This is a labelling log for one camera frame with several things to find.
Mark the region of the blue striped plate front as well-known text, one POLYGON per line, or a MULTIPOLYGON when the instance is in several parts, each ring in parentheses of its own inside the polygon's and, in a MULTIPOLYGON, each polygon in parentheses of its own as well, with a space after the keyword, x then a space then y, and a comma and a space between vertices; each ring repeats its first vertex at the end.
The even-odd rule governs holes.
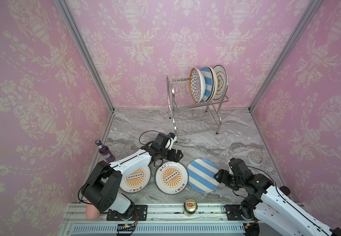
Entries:
POLYGON ((187 166, 188 184, 200 193, 213 192, 219 185, 214 178, 218 171, 213 162, 207 159, 195 159, 187 166))

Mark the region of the blue striped plate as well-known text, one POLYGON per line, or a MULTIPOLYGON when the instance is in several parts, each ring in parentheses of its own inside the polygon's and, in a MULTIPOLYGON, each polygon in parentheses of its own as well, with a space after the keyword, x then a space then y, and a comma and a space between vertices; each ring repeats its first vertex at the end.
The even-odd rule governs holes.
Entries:
POLYGON ((219 185, 214 178, 218 171, 213 162, 207 159, 195 159, 187 166, 188 184, 200 193, 213 192, 219 185))
POLYGON ((213 75, 210 66, 206 66, 200 69, 200 72, 204 76, 205 80, 205 92, 201 99, 201 103, 208 102, 212 97, 212 90, 214 88, 213 75))

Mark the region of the floral pattern plate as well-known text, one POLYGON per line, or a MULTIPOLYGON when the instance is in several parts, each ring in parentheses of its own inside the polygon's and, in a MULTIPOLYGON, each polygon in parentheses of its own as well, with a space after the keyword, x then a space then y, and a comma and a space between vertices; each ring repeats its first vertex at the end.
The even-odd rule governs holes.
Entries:
POLYGON ((201 71, 195 67, 190 72, 190 90, 193 100, 200 103, 206 91, 206 82, 201 71))

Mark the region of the white plate dark rim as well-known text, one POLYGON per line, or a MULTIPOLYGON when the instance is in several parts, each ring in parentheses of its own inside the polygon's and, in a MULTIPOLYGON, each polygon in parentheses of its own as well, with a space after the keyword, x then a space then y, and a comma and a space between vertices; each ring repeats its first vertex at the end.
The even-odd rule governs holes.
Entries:
POLYGON ((216 65, 214 67, 214 70, 217 74, 217 79, 218 79, 218 89, 214 97, 214 100, 219 100, 225 95, 227 91, 228 76, 227 76, 226 69, 222 65, 216 65))

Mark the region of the green red rimmed white plate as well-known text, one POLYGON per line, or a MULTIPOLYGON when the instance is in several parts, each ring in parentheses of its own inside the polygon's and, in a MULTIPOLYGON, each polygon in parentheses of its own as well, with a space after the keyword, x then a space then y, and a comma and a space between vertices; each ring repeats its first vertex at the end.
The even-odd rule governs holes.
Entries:
POLYGON ((212 90, 212 97, 211 97, 211 100, 213 100, 215 95, 216 95, 217 89, 218 89, 218 79, 217 79, 217 74, 216 74, 214 68, 210 67, 210 69, 212 71, 213 82, 214 82, 214 88, 212 90))

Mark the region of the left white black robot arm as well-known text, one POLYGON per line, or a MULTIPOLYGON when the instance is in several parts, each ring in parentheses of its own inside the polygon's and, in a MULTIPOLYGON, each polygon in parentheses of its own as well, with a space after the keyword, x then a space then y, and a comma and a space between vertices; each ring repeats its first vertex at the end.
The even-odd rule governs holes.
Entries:
POLYGON ((100 213, 108 213, 124 220, 130 219, 135 214, 135 204, 118 192, 121 181, 134 171, 157 160, 179 162, 183 154, 181 150, 172 148, 176 141, 177 136, 174 133, 158 133, 154 141, 144 144, 132 155, 116 162, 98 162, 80 188, 79 194, 100 213))

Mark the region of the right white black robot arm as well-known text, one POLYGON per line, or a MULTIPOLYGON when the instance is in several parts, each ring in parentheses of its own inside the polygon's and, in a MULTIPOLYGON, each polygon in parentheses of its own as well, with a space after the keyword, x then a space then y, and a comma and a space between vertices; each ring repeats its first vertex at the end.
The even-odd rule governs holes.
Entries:
POLYGON ((239 158, 232 158, 230 170, 219 170, 214 179, 226 187, 247 192, 239 212, 246 220, 258 220, 283 236, 341 236, 339 227, 333 229, 301 208, 276 183, 263 174, 254 175, 239 158))

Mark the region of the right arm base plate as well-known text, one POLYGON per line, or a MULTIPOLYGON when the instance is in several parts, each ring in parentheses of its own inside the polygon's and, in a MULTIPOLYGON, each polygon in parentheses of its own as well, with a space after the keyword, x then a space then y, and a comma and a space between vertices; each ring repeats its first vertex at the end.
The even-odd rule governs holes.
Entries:
POLYGON ((242 208, 240 204, 227 204, 223 206, 223 212, 228 221, 253 221, 254 216, 248 209, 242 208))

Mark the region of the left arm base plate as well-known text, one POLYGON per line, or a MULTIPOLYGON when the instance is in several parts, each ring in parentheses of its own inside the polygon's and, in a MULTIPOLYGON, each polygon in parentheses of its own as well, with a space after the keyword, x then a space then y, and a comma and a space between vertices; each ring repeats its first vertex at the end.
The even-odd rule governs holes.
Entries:
POLYGON ((132 205, 124 213, 116 210, 109 210, 107 221, 146 221, 148 205, 132 205))

